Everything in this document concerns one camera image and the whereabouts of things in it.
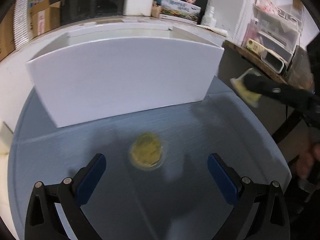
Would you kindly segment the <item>person right hand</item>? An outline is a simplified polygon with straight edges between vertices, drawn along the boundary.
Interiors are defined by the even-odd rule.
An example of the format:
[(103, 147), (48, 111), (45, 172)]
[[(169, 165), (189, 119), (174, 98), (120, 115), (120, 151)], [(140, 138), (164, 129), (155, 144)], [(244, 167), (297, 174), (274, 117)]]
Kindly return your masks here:
[(297, 174), (301, 179), (306, 179), (308, 177), (315, 161), (319, 161), (319, 154), (319, 144), (310, 144), (308, 149), (299, 155), (296, 168)]

